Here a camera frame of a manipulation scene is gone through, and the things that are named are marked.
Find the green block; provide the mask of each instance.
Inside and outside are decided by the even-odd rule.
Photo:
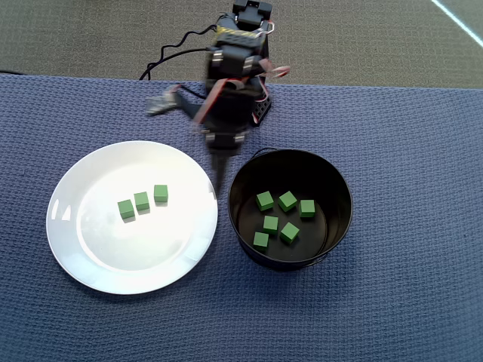
[[[265,211],[273,207],[273,198],[270,192],[262,192],[257,195],[257,205],[260,211]]]
[[[124,200],[118,202],[118,207],[122,219],[127,219],[134,216],[134,207],[131,200]]]
[[[299,229],[289,222],[287,225],[281,230],[280,238],[288,244],[292,244],[292,241],[297,237],[299,234]]]
[[[154,201],[168,201],[168,187],[166,185],[154,185]]]
[[[136,209],[138,211],[149,209],[148,193],[140,192],[134,194],[134,203],[136,204]]]
[[[315,202],[313,200],[300,200],[299,214],[300,217],[314,217]]]
[[[292,209],[297,203],[295,196],[289,191],[278,198],[278,204],[284,212]]]
[[[262,232],[255,232],[254,248],[258,251],[265,251],[269,246],[269,235]]]
[[[278,229],[278,217],[265,216],[263,221],[263,231],[267,234],[277,234]]]

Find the cable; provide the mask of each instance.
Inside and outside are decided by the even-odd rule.
[[[218,97],[220,96],[221,92],[225,88],[226,83],[231,83],[235,85],[236,89],[243,89],[245,87],[245,82],[247,81],[248,77],[238,79],[238,78],[224,78],[218,79],[214,86],[211,88],[210,93],[206,97],[206,100],[203,102],[202,106],[196,112],[196,115],[193,121],[196,124],[201,124],[205,120],[207,113],[210,111],[211,107],[216,103]]]
[[[188,53],[194,53],[196,51],[209,51],[210,48],[196,48],[196,49],[188,49],[187,51],[180,51],[178,53],[175,53],[173,55],[170,55],[169,57],[167,58],[164,58],[163,60],[159,60],[158,62],[156,63],[150,63],[151,66],[148,67],[148,69],[146,69],[143,73],[143,75],[141,75],[141,77],[139,78],[140,81],[142,81],[144,79],[144,77],[146,77],[146,75],[150,74],[150,72],[155,68],[157,67],[159,64],[161,63],[164,63],[165,61],[169,60],[169,59],[173,59],[175,57],[178,57],[180,55],[183,55],[183,54],[188,54]]]
[[[262,86],[263,92],[265,93],[265,97],[262,98],[261,100],[256,100],[256,102],[265,102],[269,98],[269,90],[266,89],[265,82],[262,81],[262,78],[260,78],[259,75],[257,77],[258,77],[258,80],[260,81],[260,85]]]
[[[290,66],[279,66],[275,68],[268,58],[264,58],[259,62],[260,66],[265,70],[264,73],[259,74],[259,77],[275,77],[281,78],[285,77],[288,73],[290,73]]]
[[[275,23],[273,23],[271,20],[269,20],[269,25],[272,26],[271,30],[263,30],[263,29],[259,28],[258,30],[260,30],[260,32],[257,33],[255,38],[262,36],[262,34],[265,34],[265,35],[272,34],[275,31]]]
[[[14,74],[14,75],[26,75],[25,73],[19,73],[19,72],[14,72],[13,70],[3,70],[3,69],[0,69],[0,73]]]
[[[234,14],[230,14],[230,13],[226,13],[225,11],[223,11],[223,12],[220,13],[220,17],[218,17],[217,23],[220,20],[226,19],[226,18],[235,20],[235,15]]]
[[[207,32],[209,32],[210,30],[213,30],[213,31],[216,32],[216,28],[217,28],[217,26],[212,24],[208,28],[206,28],[205,30],[202,30],[201,32],[195,32],[195,31],[187,32],[178,44],[176,44],[176,45],[164,45],[161,48],[161,57],[159,58],[159,60],[156,63],[161,64],[163,62],[163,60],[165,59],[165,49],[166,48],[178,48],[178,47],[180,47],[185,42],[186,38],[188,38],[189,34],[203,35],[203,34],[206,34]],[[150,66],[152,66],[156,63],[148,63],[146,68],[149,69]],[[148,75],[148,80],[150,81],[151,80],[151,72],[148,71],[147,75]]]
[[[196,93],[195,91],[189,89],[186,85],[180,84],[180,88],[184,89],[188,93],[191,93],[193,96],[197,96],[198,98],[201,98],[202,100],[206,100],[206,96],[203,96],[200,93]]]

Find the black pot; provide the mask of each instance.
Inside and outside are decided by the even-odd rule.
[[[243,250],[268,268],[290,271],[321,262],[346,235],[352,219],[352,196],[346,181],[328,161],[296,149],[272,149],[247,162],[229,190],[229,218]],[[256,195],[270,191],[275,205],[260,212]],[[315,217],[301,219],[299,204],[285,213],[278,197],[291,191],[297,200],[315,200]],[[278,234],[270,235],[263,253],[253,248],[255,232],[263,231],[265,215],[278,217]],[[291,245],[279,235],[287,222],[300,230]]]

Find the white line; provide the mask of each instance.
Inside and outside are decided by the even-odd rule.
[[[433,2],[434,5],[436,5],[438,8],[443,10],[443,12],[446,15],[448,15],[456,24],[460,26],[461,29],[463,29],[466,32],[466,34],[471,36],[473,40],[476,41],[479,44],[479,46],[483,48],[483,40],[481,40],[481,38],[477,36],[468,26],[466,26],[460,19],[455,17],[453,13],[451,13],[448,10],[448,8],[446,8],[441,2],[439,2],[438,0],[431,0],[431,1]]]

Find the floor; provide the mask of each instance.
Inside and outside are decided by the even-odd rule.
[[[232,3],[2,0],[0,69],[136,79],[159,58],[162,45],[204,29]],[[269,38],[270,57],[277,66],[292,67],[281,82],[483,87],[481,0],[271,3],[276,30]],[[192,35],[183,49],[212,40],[213,35]],[[204,74],[205,56],[188,54],[160,66],[153,78],[195,80]]]

